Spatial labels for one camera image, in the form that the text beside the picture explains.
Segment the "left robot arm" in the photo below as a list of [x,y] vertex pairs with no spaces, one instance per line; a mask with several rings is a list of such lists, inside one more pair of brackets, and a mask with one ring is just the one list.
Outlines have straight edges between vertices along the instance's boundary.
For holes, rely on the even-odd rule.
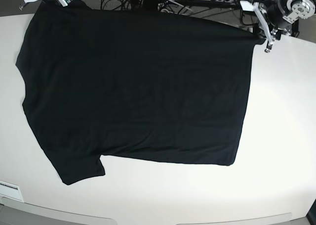
[[260,35],[267,40],[265,52],[269,53],[281,35],[298,37],[299,20],[316,14],[316,0],[254,0],[253,12]]

